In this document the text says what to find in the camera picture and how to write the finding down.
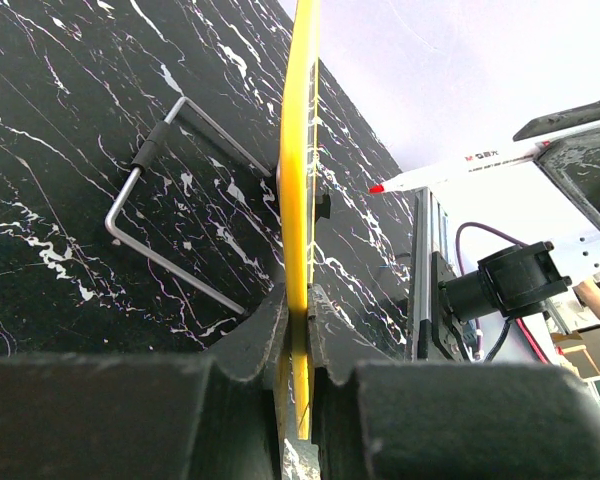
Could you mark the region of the white board with orange frame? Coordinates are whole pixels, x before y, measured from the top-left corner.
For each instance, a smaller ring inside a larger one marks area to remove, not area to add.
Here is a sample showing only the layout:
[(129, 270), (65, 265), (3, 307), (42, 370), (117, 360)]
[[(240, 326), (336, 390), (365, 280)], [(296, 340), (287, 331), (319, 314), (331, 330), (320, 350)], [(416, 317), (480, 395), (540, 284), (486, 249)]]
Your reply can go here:
[(281, 103), (278, 193), (289, 311), (297, 437), (311, 432), (313, 370), (308, 341), (314, 275), (315, 187), (319, 160), (320, 3), (296, 3)]

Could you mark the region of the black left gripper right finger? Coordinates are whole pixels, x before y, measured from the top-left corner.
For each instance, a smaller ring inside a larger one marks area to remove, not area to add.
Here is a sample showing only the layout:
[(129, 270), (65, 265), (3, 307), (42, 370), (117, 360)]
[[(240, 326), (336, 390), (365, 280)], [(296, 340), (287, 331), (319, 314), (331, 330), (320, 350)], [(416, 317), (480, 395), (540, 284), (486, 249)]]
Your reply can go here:
[(600, 407), (539, 363), (399, 362), (309, 291), (325, 479), (600, 479)]

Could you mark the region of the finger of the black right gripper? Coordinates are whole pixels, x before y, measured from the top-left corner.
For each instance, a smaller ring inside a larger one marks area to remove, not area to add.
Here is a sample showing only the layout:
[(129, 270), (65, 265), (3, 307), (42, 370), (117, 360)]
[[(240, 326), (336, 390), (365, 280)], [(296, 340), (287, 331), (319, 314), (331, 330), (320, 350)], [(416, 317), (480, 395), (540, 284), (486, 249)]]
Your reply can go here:
[(534, 164), (600, 231), (600, 132), (557, 139)]
[(539, 135), (600, 121), (600, 100), (579, 107), (536, 117), (527, 122), (514, 136), (521, 141)]

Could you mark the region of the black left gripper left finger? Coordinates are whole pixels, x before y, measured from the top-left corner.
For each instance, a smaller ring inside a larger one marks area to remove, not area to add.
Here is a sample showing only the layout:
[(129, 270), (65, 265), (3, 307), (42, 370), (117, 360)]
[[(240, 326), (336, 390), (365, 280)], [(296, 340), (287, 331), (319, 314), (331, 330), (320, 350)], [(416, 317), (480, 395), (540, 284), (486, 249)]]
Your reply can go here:
[(287, 306), (192, 354), (0, 358), (0, 479), (278, 479)]

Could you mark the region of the white red marker pen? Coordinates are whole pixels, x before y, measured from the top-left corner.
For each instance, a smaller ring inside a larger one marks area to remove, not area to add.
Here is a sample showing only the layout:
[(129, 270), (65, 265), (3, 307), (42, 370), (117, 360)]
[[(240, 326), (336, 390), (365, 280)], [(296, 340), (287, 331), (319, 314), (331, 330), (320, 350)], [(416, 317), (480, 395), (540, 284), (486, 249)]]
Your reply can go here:
[(471, 155), (455, 157), (451, 160), (400, 173), (370, 187), (368, 192), (374, 195), (409, 191), (468, 174), (483, 173), (496, 167), (519, 165), (536, 158), (550, 143), (551, 140), (523, 141), (502, 148), (486, 149)]

